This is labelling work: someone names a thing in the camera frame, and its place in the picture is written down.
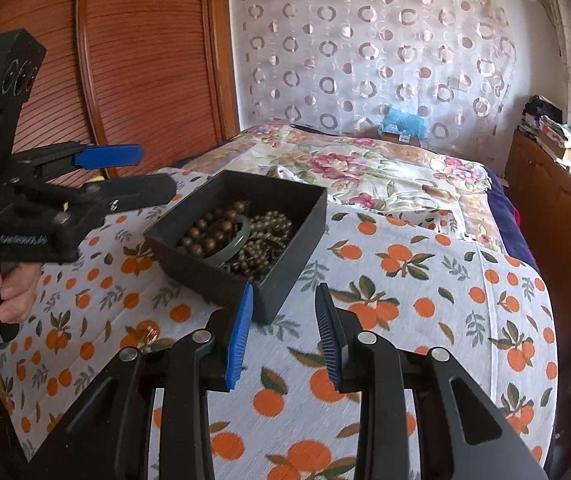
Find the orange print tablecloth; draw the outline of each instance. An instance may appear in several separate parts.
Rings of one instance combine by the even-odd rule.
[[[206,179],[164,171],[177,182],[174,200],[108,217],[83,242],[78,262],[44,266],[33,316],[0,352],[2,400],[28,459],[118,349],[145,344],[149,327],[160,331],[152,346],[170,344],[204,327],[213,312],[166,277],[144,244],[143,231]],[[388,220],[328,204],[326,233],[279,315],[251,327],[236,390],[208,394],[218,479],[352,478],[360,399],[336,393],[328,381],[314,315],[321,281],[337,306],[398,348],[450,350],[545,460],[557,353],[544,283],[518,260]],[[150,478],[158,467],[160,393],[155,402]],[[406,402],[418,479],[409,393]]]

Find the black box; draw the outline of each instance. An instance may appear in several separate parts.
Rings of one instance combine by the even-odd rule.
[[[221,171],[195,189],[145,231],[163,271],[220,306],[235,307],[247,281],[176,250],[198,219],[236,200],[250,200],[250,216],[276,210],[293,223],[294,235],[263,282],[253,283],[257,323],[271,323],[325,232],[328,191],[324,187],[236,171]]]

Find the green bangle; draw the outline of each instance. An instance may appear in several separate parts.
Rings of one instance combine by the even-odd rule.
[[[212,256],[208,256],[203,259],[203,263],[208,264],[212,267],[218,267],[225,262],[227,262],[232,256],[238,253],[241,248],[248,241],[251,228],[249,226],[249,220],[243,215],[237,215],[234,219],[235,224],[241,224],[241,228],[238,230],[235,238],[224,248],[222,248],[218,253],[214,253]]]

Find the blue plastic bag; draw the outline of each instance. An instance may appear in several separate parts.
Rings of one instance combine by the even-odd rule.
[[[390,111],[378,127],[379,135],[399,134],[400,136],[418,137],[425,139],[427,127],[423,118],[415,114],[408,114],[390,107]]]

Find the bed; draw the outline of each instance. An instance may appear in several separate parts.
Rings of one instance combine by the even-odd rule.
[[[552,310],[533,266],[507,251],[525,242],[511,231],[504,243],[516,223],[495,221],[491,174],[420,148],[281,123],[161,170],[176,180],[168,206],[108,217],[78,262],[44,266],[32,317],[0,352],[0,400],[28,459],[118,349],[163,348],[205,326],[216,307],[164,275],[142,232],[223,168],[326,186],[329,203],[326,233],[279,315],[250,330],[236,390],[208,394],[217,478],[352,478],[359,398],[335,393],[323,367],[313,313],[320,282],[337,306],[399,348],[449,349],[544,462],[557,395]],[[406,403],[414,480],[410,395]],[[150,478],[161,405],[159,391]]]

